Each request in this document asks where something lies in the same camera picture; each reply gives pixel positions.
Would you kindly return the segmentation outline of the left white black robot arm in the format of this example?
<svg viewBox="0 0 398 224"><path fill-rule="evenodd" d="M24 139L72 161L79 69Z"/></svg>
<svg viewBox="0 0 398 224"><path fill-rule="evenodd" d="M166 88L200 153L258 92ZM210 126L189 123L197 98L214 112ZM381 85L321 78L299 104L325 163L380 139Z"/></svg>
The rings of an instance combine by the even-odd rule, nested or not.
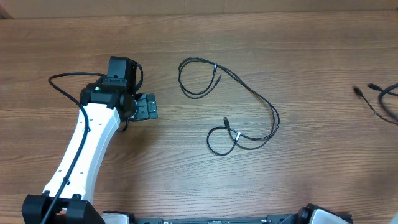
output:
<svg viewBox="0 0 398 224"><path fill-rule="evenodd" d="M64 157L40 195L22 204L25 223L135 223L124 212L99 213L93 206L96 179L114 133L130 122L156 119L153 94L139 93L143 69L136 61L112 56L107 74L87 84L74 100L79 115Z"/></svg>

